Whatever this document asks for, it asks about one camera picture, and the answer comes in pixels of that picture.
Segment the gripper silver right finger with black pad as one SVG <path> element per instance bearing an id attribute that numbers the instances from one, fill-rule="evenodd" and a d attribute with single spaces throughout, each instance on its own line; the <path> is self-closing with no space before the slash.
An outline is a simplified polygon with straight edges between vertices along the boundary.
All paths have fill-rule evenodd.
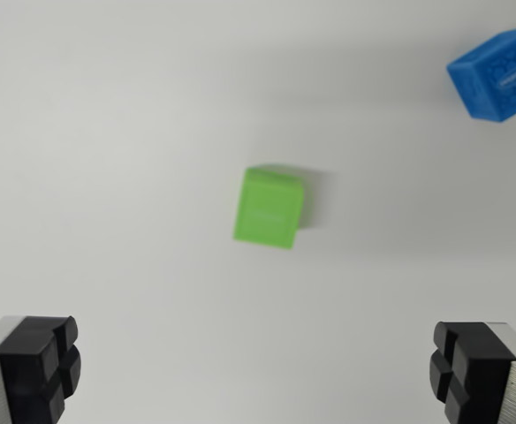
<path id="1" fill-rule="evenodd" d="M 438 322 L 429 381 L 450 423 L 516 424 L 516 331 L 506 322 Z"/>

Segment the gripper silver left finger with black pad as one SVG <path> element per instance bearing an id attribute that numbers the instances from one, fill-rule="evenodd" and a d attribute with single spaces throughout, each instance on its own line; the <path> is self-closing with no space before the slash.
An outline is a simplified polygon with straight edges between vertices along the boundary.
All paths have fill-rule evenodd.
<path id="1" fill-rule="evenodd" d="M 79 384 L 71 316 L 0 319 L 0 423 L 57 423 Z"/>

